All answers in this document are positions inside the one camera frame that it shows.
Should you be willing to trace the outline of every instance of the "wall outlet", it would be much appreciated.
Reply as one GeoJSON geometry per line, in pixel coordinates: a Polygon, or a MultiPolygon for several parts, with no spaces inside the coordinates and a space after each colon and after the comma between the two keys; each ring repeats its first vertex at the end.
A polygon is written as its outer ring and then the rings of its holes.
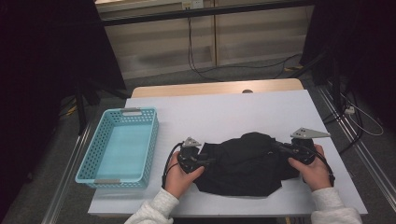
{"type": "Polygon", "coordinates": [[[181,9],[183,9],[183,10],[192,9],[191,1],[181,2],[181,9]]]}
{"type": "Polygon", "coordinates": [[[204,8],[204,0],[191,1],[192,8],[204,8]]]}

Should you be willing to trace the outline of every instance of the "finger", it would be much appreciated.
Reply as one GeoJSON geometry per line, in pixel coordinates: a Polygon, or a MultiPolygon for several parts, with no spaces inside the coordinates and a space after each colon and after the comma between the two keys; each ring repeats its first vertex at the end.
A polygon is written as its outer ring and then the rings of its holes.
{"type": "Polygon", "coordinates": [[[317,152],[320,153],[320,155],[322,155],[324,157],[323,147],[321,145],[317,145],[317,144],[314,144],[314,147],[317,150],[317,152]]]}
{"type": "Polygon", "coordinates": [[[172,158],[171,158],[171,161],[169,162],[169,164],[175,164],[175,163],[177,162],[177,155],[178,155],[178,153],[180,153],[180,151],[177,151],[177,152],[175,152],[175,153],[172,155],[172,158]]]}
{"type": "Polygon", "coordinates": [[[294,158],[288,158],[290,166],[296,168],[301,173],[307,168],[306,165],[302,164],[300,161],[295,160],[294,158]]]}
{"type": "Polygon", "coordinates": [[[198,167],[198,169],[194,170],[192,173],[189,173],[189,178],[191,179],[191,181],[198,178],[204,172],[204,170],[205,170],[205,167],[200,166],[200,167],[198,167]]]}

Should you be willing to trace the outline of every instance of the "white sleeve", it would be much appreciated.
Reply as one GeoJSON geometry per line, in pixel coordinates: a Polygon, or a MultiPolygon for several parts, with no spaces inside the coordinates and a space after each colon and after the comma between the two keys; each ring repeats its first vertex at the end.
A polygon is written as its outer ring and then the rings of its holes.
{"type": "Polygon", "coordinates": [[[336,189],[318,189],[312,192],[312,196],[318,209],[312,213],[313,224],[362,223],[358,211],[352,207],[345,207],[336,189]]]}
{"type": "Polygon", "coordinates": [[[169,217],[172,210],[178,205],[178,199],[166,190],[161,189],[151,202],[143,202],[139,210],[126,220],[125,224],[135,223],[173,223],[169,217]]]}

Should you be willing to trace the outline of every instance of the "metal frame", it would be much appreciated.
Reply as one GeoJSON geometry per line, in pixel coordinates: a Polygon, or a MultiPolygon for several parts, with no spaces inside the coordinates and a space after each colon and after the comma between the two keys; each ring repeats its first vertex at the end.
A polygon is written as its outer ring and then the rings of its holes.
{"type": "Polygon", "coordinates": [[[101,23],[104,26],[114,26],[114,25],[130,24],[130,23],[147,22],[147,21],[167,21],[167,20],[182,19],[182,18],[213,16],[213,15],[249,12],[249,11],[261,11],[261,10],[280,9],[287,7],[306,7],[306,6],[313,6],[315,3],[316,0],[289,0],[289,1],[283,0],[276,2],[248,4],[248,5],[231,6],[231,7],[207,7],[207,8],[198,8],[192,10],[180,10],[174,12],[156,13],[156,14],[149,14],[144,16],[102,19],[101,23]]]}

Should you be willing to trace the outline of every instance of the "human hand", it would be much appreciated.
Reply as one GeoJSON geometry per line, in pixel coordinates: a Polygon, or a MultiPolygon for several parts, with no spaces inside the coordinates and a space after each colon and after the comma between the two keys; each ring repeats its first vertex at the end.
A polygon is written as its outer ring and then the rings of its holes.
{"type": "Polygon", "coordinates": [[[168,174],[166,176],[165,190],[176,198],[180,198],[186,190],[190,187],[192,181],[198,178],[203,172],[205,167],[201,166],[194,172],[186,174],[178,165],[177,155],[179,151],[172,155],[172,159],[168,164],[168,174]]]}
{"type": "MultiPolygon", "coordinates": [[[[317,152],[324,157],[323,147],[320,145],[315,145],[317,152]]],[[[289,158],[289,164],[296,168],[303,175],[303,179],[312,191],[317,189],[330,188],[332,185],[329,180],[329,171],[326,165],[319,159],[315,160],[309,164],[305,165],[294,158],[289,158]]]]}

